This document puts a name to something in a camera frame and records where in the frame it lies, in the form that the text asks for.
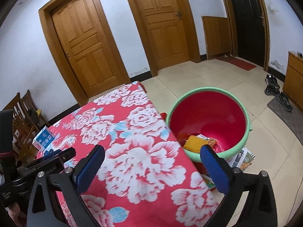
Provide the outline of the person's left hand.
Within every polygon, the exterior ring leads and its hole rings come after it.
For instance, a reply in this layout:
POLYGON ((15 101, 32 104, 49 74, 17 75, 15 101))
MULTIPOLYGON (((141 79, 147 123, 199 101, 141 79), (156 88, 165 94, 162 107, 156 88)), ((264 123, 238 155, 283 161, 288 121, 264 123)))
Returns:
POLYGON ((18 227, 27 226, 27 215, 20 210, 20 206, 17 203, 8 207, 8 214, 18 227))

